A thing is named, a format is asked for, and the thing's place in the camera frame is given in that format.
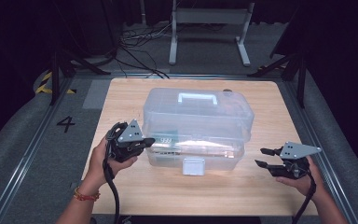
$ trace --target table leg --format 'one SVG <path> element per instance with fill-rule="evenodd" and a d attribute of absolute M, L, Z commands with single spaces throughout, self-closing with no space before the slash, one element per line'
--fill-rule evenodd
<path fill-rule="evenodd" d="M 249 4 L 248 10 L 246 12 L 246 17 L 245 17 L 245 20 L 243 22 L 242 34 L 241 34 L 241 36 L 236 37 L 238 50 L 240 51 L 240 55 L 241 55 L 241 58 L 242 58 L 242 63 L 243 63 L 244 66 L 250 66 L 251 65 L 251 62 L 250 62 L 249 57 L 248 57 L 248 53 L 246 52 L 246 48 L 243 45 L 243 42 L 245 40 L 246 33 L 248 32 L 248 28 L 249 28 L 250 20 L 252 18 L 252 13 L 253 13 L 254 6 L 255 6 L 255 3 L 250 3 Z"/>
<path fill-rule="evenodd" d="M 176 34 L 176 0 L 173 0 L 172 3 L 172 41 L 171 41 L 171 50 L 170 50 L 170 60 L 171 65 L 176 64 L 176 50 L 178 48 L 178 36 Z"/>

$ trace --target clear plastic storage box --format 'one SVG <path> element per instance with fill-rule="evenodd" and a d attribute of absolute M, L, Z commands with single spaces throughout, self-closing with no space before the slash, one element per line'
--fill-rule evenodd
<path fill-rule="evenodd" d="M 205 169 L 232 170 L 251 138 L 254 113 L 240 93 L 155 88 L 144 105 L 151 165 L 183 167 L 185 175 Z"/>

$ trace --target box handle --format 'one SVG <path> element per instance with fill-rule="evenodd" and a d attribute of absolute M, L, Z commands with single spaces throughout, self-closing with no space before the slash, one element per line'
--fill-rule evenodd
<path fill-rule="evenodd" d="M 196 94 L 196 93 L 179 93 L 178 96 L 178 103 L 181 104 L 183 102 L 183 99 L 189 98 L 189 99 L 199 99 L 199 100 L 212 100 L 214 105 L 217 105 L 217 99 L 216 96 L 213 94 Z"/>

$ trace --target metal stand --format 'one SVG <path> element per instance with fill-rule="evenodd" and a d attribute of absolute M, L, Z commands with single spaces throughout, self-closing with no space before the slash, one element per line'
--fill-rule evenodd
<path fill-rule="evenodd" d="M 95 65 L 87 62 L 86 60 L 76 56 L 74 53 L 61 48 L 56 48 L 51 57 L 51 78 L 52 78 L 52 96 L 50 105 L 54 105 L 60 96 L 60 69 L 64 77 L 73 77 L 76 73 L 71 61 L 74 60 L 85 68 L 98 75 L 110 75 Z"/>
<path fill-rule="evenodd" d="M 304 59 L 304 53 L 294 53 L 284 56 L 275 63 L 263 68 L 256 73 L 248 75 L 248 77 L 262 77 L 266 73 L 278 68 L 279 66 L 287 63 L 286 68 L 282 72 L 283 81 L 291 81 L 298 72 L 298 84 L 297 84 L 297 100 L 302 108 L 304 108 L 304 88 L 305 88 L 305 76 L 307 72 L 306 61 Z"/>
<path fill-rule="evenodd" d="M 247 9 L 206 9 L 206 8 L 178 8 L 176 0 L 172 6 L 172 41 L 169 64 L 176 64 L 176 51 L 178 36 L 177 23 L 215 23 L 215 24 L 242 24 L 242 34 L 236 37 L 238 50 L 240 51 L 244 66 L 250 66 L 248 53 L 243 42 L 249 28 L 255 3 L 250 3 Z"/>

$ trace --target metal frame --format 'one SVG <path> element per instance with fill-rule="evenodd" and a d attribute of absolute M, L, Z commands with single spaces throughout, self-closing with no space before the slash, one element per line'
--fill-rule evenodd
<path fill-rule="evenodd" d="M 236 42 L 244 66 L 250 66 L 251 62 L 243 44 L 252 18 L 255 3 L 249 3 L 247 9 L 206 9 L 206 8 L 179 8 L 176 0 L 172 4 L 172 41 L 169 64 L 176 64 L 176 51 L 178 36 L 177 23 L 223 23 L 242 24 L 241 36 L 237 36 Z"/>

